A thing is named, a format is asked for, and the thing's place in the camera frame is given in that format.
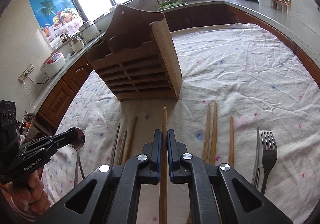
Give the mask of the person's left hand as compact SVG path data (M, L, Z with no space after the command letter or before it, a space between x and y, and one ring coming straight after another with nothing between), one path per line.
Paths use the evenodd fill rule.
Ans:
M1 188L10 195L13 204L20 211L36 216L42 215L50 208L50 201L38 172L30 174L25 181L27 184L23 184L22 187L8 183L1 184Z

